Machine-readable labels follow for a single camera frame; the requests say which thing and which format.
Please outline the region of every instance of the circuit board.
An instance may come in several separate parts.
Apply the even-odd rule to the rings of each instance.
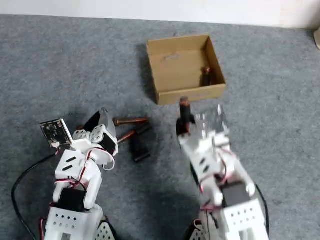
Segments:
[[[40,127],[50,146],[57,142],[60,146],[71,144],[72,139],[63,119],[42,122]]]

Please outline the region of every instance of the screw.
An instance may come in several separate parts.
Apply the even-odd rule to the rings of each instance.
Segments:
[[[124,125],[124,124],[137,124],[148,122],[147,117],[136,117],[136,118],[114,118],[113,123],[115,126]]]

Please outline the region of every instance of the black cable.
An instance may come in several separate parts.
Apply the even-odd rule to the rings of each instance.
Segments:
[[[255,185],[256,189],[258,190],[259,194],[260,194],[260,197],[263,201],[263,205],[264,205],[264,210],[265,210],[265,228],[266,228],[266,232],[268,233],[268,236],[269,236],[269,233],[270,233],[270,224],[269,224],[269,210],[268,210],[268,205],[267,205],[267,201],[264,197],[264,195],[262,194],[261,190],[260,190],[260,187],[256,184]]]
[[[56,154],[52,154],[49,155],[43,159],[41,159],[40,161],[36,162],[35,164],[33,164],[31,167],[29,167],[27,170],[25,170],[20,176],[19,178],[15,181],[12,190],[11,190],[11,200],[12,200],[12,204],[15,210],[15,213],[19,219],[19,221],[22,223],[22,225],[24,226],[24,228],[29,232],[29,234],[32,236],[33,240],[37,240],[36,235],[32,232],[32,230],[29,228],[29,226],[27,225],[27,223],[25,222],[25,220],[23,219],[18,205],[17,205],[17,201],[16,201],[16,196],[15,196],[15,192],[16,192],[16,188],[17,186],[20,184],[21,180],[34,168],[38,167],[39,165],[45,163],[46,161],[50,160],[51,158],[55,157]]]

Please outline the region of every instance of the perforated plate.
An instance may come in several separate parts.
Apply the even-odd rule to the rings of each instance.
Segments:
[[[96,231],[94,240],[116,240],[109,223],[102,222]]]
[[[47,227],[50,225],[57,232],[78,235],[87,228],[86,222],[88,217],[87,213],[51,207]]]
[[[202,225],[197,225],[196,227],[199,230],[195,228],[189,240],[206,240]]]
[[[240,232],[251,228],[257,223],[264,224],[265,222],[258,199],[227,207],[223,210],[223,214],[230,232]]]

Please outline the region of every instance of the copper bolt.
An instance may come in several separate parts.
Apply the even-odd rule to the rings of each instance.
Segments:
[[[123,136],[118,137],[118,139],[117,139],[118,140],[118,144],[123,142],[123,141],[125,141],[125,140],[127,140],[128,138],[130,138],[135,133],[136,133],[136,131],[133,130],[133,131],[130,131],[130,132],[128,132],[127,134],[125,134]]]
[[[187,96],[183,96],[180,98],[180,105],[186,106],[186,107],[190,105],[189,99]]]
[[[137,124],[148,122],[147,117],[136,117],[136,118],[114,118],[113,123],[115,126],[124,125],[124,124]]]
[[[208,74],[208,73],[211,71],[211,68],[208,67],[208,66],[205,66],[205,67],[203,68],[203,71],[204,71],[206,74]]]

